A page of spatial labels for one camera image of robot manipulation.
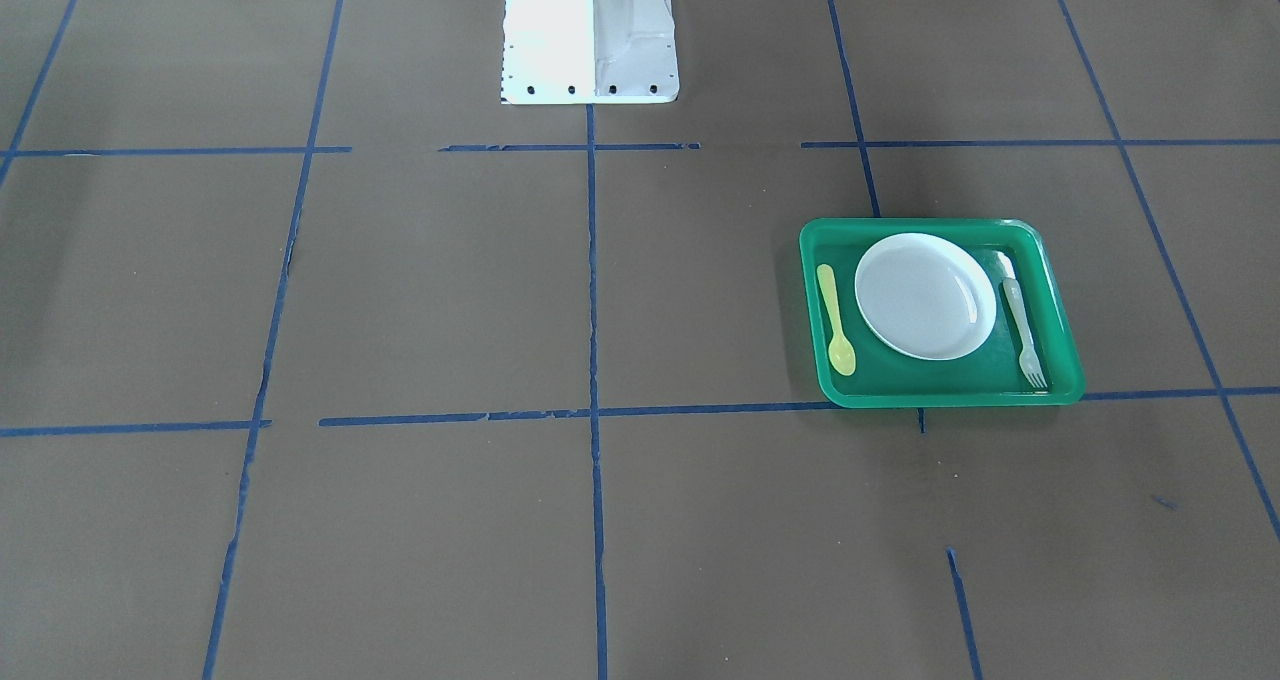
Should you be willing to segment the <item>yellow plastic spoon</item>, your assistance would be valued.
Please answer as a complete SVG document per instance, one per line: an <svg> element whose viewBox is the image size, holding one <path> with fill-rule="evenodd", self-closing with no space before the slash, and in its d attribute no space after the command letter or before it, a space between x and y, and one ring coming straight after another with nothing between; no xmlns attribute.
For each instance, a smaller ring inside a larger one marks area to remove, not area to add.
<svg viewBox="0 0 1280 680"><path fill-rule="evenodd" d="M844 330L835 270L828 264L819 264L815 266L815 278L831 329L827 344L829 365L840 376L851 376L858 370L858 356Z"/></svg>

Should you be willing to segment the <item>pale green plastic fork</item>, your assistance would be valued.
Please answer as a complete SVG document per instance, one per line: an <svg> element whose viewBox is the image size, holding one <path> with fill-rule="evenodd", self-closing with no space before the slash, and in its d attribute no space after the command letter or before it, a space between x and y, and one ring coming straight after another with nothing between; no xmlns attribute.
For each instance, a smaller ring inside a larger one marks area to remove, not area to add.
<svg viewBox="0 0 1280 680"><path fill-rule="evenodd" d="M1050 384L1044 375L1041 357L1036 347L1036 339L1030 329L1030 319L1027 311L1021 286L1015 278L1006 277L1002 279L1001 287L1020 343L1018 366L1021 375L1032 388L1037 391L1047 391Z"/></svg>

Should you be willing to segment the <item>white round plate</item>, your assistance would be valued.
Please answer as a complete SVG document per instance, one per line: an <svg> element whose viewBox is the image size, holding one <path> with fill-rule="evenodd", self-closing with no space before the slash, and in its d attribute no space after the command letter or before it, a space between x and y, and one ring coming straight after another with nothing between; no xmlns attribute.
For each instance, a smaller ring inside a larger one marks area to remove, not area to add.
<svg viewBox="0 0 1280 680"><path fill-rule="evenodd" d="M858 261L856 307L892 351L943 362L975 353L995 330L995 287L959 245L925 233L877 241Z"/></svg>

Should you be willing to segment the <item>green plastic tray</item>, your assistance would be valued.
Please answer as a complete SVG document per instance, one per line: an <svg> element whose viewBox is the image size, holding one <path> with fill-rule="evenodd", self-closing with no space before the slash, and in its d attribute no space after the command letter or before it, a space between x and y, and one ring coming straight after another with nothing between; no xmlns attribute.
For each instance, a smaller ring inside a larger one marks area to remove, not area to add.
<svg viewBox="0 0 1280 680"><path fill-rule="evenodd" d="M943 362L910 359L876 338L855 302L858 261L877 241L899 233L925 233L959 245L986 270L995 287L995 330L973 355ZM1083 397L1085 374L1044 242L1033 225L1015 219L820 218L799 236L812 339L820 389L846 409L1065 406ZM838 287L844 330L858 370L840 376L829 365L829 323L817 284L817 266L828 264ZM1020 343L1002 279L1015 278L1030 319L1039 360L1050 384L1037 391L1018 366Z"/></svg>

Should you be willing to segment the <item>white pillar base plate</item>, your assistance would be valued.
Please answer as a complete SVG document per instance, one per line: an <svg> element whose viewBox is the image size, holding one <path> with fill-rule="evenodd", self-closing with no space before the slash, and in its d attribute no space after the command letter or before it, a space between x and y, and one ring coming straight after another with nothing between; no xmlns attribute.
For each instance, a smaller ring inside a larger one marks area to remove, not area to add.
<svg viewBox="0 0 1280 680"><path fill-rule="evenodd" d="M506 0L500 101L673 102L680 70L672 0Z"/></svg>

